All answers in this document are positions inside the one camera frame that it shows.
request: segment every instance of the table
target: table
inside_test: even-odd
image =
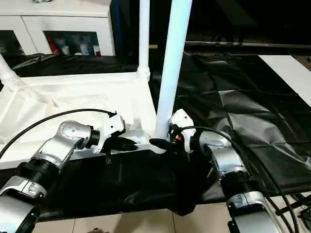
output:
[[[137,68],[135,61],[114,57],[34,55],[8,63],[21,77]],[[151,57],[149,86],[155,106],[162,64],[162,57]],[[287,194],[311,190],[311,108],[259,57],[185,55],[180,76],[175,110],[183,108],[195,125],[223,130],[242,143],[252,175],[264,180],[268,193],[278,194],[252,159],[254,154]],[[110,165],[104,157],[71,161],[45,199],[40,221],[158,208],[186,214],[195,204],[224,201],[219,185],[209,188],[202,179],[202,167],[188,167],[180,177],[174,170],[179,160],[168,161],[165,154],[139,151],[111,159]],[[0,186],[14,173],[0,171]]]

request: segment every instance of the white cabinet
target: white cabinet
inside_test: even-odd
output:
[[[0,0],[0,49],[1,36],[14,38],[13,31],[26,55],[115,55],[110,3],[111,0]]]
[[[4,55],[37,53],[21,17],[0,16],[0,52]]]

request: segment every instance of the white pipe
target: white pipe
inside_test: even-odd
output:
[[[3,85],[17,84],[19,76],[10,69],[0,53],[0,80]]]
[[[177,82],[186,41],[192,0],[172,0],[167,36],[159,105],[157,108],[156,138],[167,138],[169,120],[173,113]]]
[[[150,0],[139,1],[139,66],[138,72],[149,73]]]

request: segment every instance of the robotic arm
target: robotic arm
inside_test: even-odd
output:
[[[212,157],[231,216],[231,221],[228,222],[230,232],[284,232],[231,143],[211,131],[199,133],[193,128],[179,133],[180,128],[187,126],[193,126],[193,122],[187,113],[180,109],[171,118],[170,140],[173,143],[183,141],[186,152],[192,152],[191,149],[194,150],[196,145],[199,145],[202,153]]]
[[[283,232],[267,205],[264,195],[253,185],[254,181],[246,170],[240,156],[231,143],[221,135],[193,129],[193,121],[183,110],[171,118],[168,136],[151,139],[150,143],[167,149],[167,144],[182,146],[186,153],[201,150],[212,158],[226,197],[232,220],[228,223],[232,233],[281,233]],[[75,149],[91,148],[94,152],[105,152],[107,148],[119,151],[136,150],[135,142],[116,138],[125,132],[120,115],[111,117],[100,131],[75,121],[63,122],[54,137],[47,140],[27,163],[18,166],[18,175],[13,176],[0,189],[0,233],[28,233],[39,216],[38,205],[58,178]]]
[[[57,180],[74,149],[101,148],[109,138],[125,130],[120,115],[105,122],[101,131],[75,121],[61,123],[56,134],[47,140],[27,163],[21,163],[18,174],[0,189],[0,233],[28,233],[39,216],[37,208]]]

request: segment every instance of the floor tile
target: floor tile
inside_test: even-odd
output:
[[[39,222],[35,225],[32,233],[72,233],[74,226],[74,219]]]
[[[229,233],[225,203],[197,205],[187,216],[174,214],[176,233]]]
[[[105,233],[174,233],[173,215],[169,210],[79,218],[73,233],[87,233],[95,228]]]
[[[290,196],[287,196],[287,198],[288,198],[288,200],[289,200],[290,203],[295,202],[295,200],[292,199]],[[280,209],[286,206],[286,204],[285,204],[285,202],[284,202],[284,200],[283,200],[282,197],[273,197],[272,200],[276,203],[276,205],[277,205]],[[295,215],[298,216],[299,213],[300,213],[300,211],[302,211],[302,210],[303,210],[302,207],[299,207],[299,208],[294,209]],[[286,213],[284,214],[284,216],[287,218],[288,222],[291,224],[291,226],[292,226],[292,228],[293,228],[293,221],[292,221],[291,214],[290,214],[289,212],[286,212]],[[277,219],[279,220],[279,222],[280,222],[281,226],[283,227],[283,229],[285,230],[285,232],[289,232],[288,229],[286,228],[286,225],[284,224],[283,220],[281,219],[281,217],[277,217]],[[306,227],[304,226],[302,220],[301,220],[300,218],[298,218],[298,217],[297,217],[297,222],[298,222],[298,225],[299,225],[300,233],[310,233],[310,232],[306,229]]]

